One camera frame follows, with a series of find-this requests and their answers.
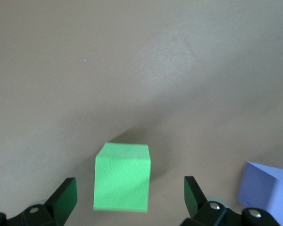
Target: blue cube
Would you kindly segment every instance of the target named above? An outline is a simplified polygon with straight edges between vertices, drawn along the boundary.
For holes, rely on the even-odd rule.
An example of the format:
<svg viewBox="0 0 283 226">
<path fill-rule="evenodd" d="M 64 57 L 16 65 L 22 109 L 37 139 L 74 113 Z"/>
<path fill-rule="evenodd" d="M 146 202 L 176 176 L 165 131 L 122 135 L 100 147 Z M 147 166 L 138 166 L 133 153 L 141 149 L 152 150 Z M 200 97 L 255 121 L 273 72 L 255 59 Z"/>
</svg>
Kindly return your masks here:
<svg viewBox="0 0 283 226">
<path fill-rule="evenodd" d="M 283 169 L 247 162 L 238 201 L 268 211 L 283 226 Z"/>
</svg>

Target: screw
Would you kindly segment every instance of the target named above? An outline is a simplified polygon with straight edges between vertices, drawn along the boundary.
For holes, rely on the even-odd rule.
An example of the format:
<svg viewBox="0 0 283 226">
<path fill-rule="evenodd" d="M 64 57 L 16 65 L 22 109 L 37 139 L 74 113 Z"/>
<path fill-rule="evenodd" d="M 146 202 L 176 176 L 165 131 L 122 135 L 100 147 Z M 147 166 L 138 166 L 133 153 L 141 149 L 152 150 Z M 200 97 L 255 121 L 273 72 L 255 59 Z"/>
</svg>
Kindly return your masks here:
<svg viewBox="0 0 283 226">
<path fill-rule="evenodd" d="M 220 206 L 216 202 L 210 202 L 209 205 L 211 206 L 212 209 L 215 209 L 215 210 L 220 209 Z"/>
<path fill-rule="evenodd" d="M 260 218 L 261 214 L 257 210 L 249 210 L 250 214 L 256 218 Z"/>
<path fill-rule="evenodd" d="M 36 212 L 38 212 L 39 211 L 39 208 L 38 207 L 34 207 L 34 208 L 31 208 L 30 210 L 29 210 L 29 213 L 36 213 Z"/>
</svg>

